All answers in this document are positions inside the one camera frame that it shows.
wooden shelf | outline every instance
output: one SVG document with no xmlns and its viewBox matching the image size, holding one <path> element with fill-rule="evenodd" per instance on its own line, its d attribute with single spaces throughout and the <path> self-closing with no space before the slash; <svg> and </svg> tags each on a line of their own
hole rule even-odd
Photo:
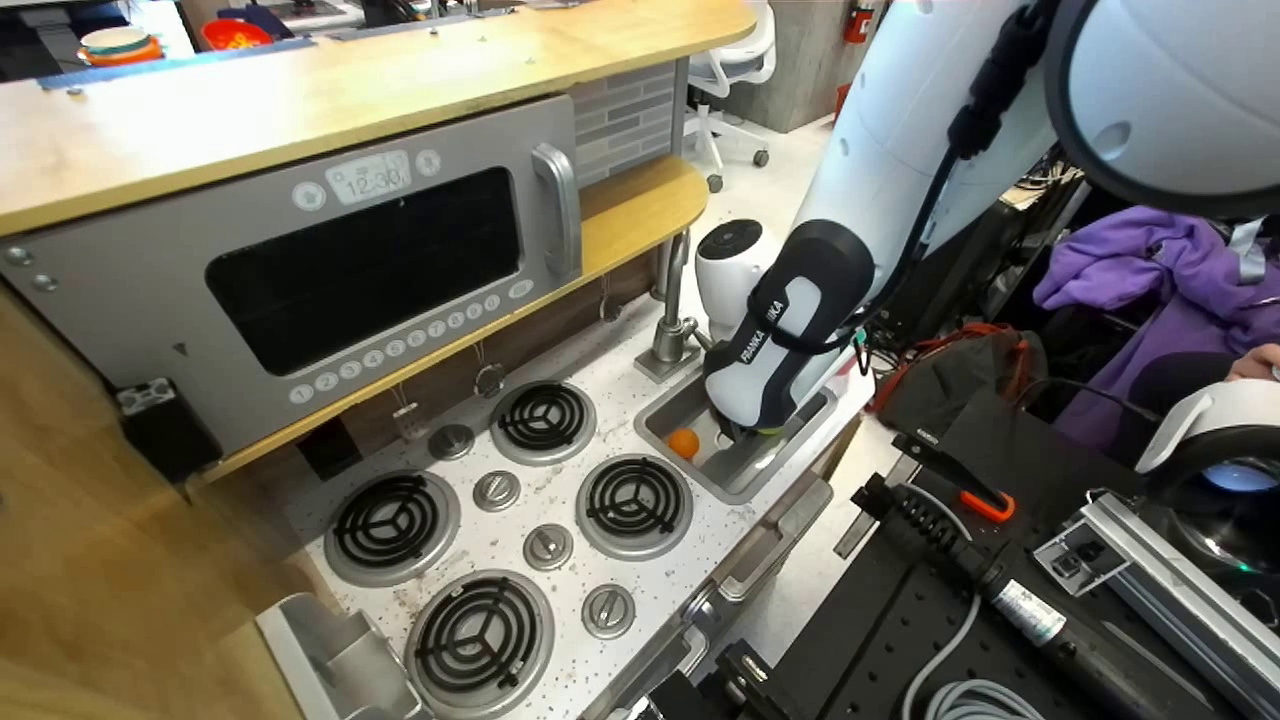
<svg viewBox="0 0 1280 720">
<path fill-rule="evenodd" d="M 745 31 L 745 0 L 588 0 L 196 60 L 81 98 L 0 83 L 0 242 L 672 64 Z"/>
<path fill-rule="evenodd" d="M 663 242 L 672 242 L 677 234 L 684 234 L 709 206 L 709 183 L 705 183 L 705 173 L 697 173 L 693 165 L 668 155 L 668 162 L 657 162 L 657 165 L 642 165 L 618 179 L 609 179 L 598 188 L 592 188 L 583 197 L 583 272 L 580 282 L 564 283 L 559 294 L 546 294 L 541 295 L 534 305 L 497 319 L 497 325 L 483 325 L 478 334 L 472 338 L 460 338 L 452 346 L 442 346 L 441 353 L 432 358 L 419 358 L 415 364 L 286 425 L 285 433 L 276 436 L 265 436 L 259 446 L 235 453 L 235 458 L 222 458 L 219 464 L 202 469 L 196 476 L 196 486 L 202 480 L 219 480 L 219 476 L 233 476 L 256 461 L 265 461 L 268 453 L 308 436 L 311 429 L 343 418 L 347 407 L 371 400 L 371 397 L 382 397 L 386 390 L 442 364 L 447 358 L 478 346 L 483 338 L 501 334 L 501 327 L 511 327 L 519 325 L 523 318 L 555 305 L 559 295 L 616 272 L 618 265 L 659 250 Z"/>
</svg>

backpack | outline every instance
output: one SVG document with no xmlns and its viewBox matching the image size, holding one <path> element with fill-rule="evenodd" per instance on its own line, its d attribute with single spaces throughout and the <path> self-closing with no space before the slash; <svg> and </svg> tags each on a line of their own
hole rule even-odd
<svg viewBox="0 0 1280 720">
<path fill-rule="evenodd" d="M 1044 383 L 1049 360 L 1040 338 L 1006 325 L 965 319 L 960 327 L 915 346 L 876 383 L 869 411 L 901 433 L 945 433 L 978 391 L 995 391 L 1011 407 L 1028 407 Z"/>
</svg>

oven window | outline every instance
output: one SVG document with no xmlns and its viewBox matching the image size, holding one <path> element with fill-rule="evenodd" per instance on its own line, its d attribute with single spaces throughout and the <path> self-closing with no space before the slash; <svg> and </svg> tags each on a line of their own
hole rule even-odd
<svg viewBox="0 0 1280 720">
<path fill-rule="evenodd" d="M 286 375 L 519 268 L 511 178 L 489 168 L 206 265 L 256 360 Z"/>
</svg>

purple jacket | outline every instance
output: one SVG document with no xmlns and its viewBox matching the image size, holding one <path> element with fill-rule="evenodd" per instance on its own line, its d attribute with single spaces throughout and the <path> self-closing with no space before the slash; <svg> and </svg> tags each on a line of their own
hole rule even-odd
<svg viewBox="0 0 1280 720">
<path fill-rule="evenodd" d="M 1280 339 L 1280 262 L 1267 262 L 1267 276 L 1240 282 L 1235 253 L 1208 220 L 1157 208 L 1105 217 L 1055 243 L 1030 295 L 1040 307 L 1122 307 L 1146 294 L 1163 305 L 1087 390 L 1129 397 L 1157 358 L 1249 353 Z M 1110 400 L 1076 391 L 1055 429 L 1107 453 L 1120 418 Z"/>
</svg>

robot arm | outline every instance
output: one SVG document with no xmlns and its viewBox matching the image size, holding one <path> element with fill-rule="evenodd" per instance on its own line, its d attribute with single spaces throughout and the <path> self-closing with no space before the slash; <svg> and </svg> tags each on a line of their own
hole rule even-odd
<svg viewBox="0 0 1280 720">
<path fill-rule="evenodd" d="M 902 257 L 960 235 L 1055 139 L 1138 206 L 1276 208 L 1276 29 L 1276 0 L 895 0 L 781 262 L 719 302 L 745 318 L 709 353 L 712 407 L 736 429 L 783 425 Z"/>
</svg>

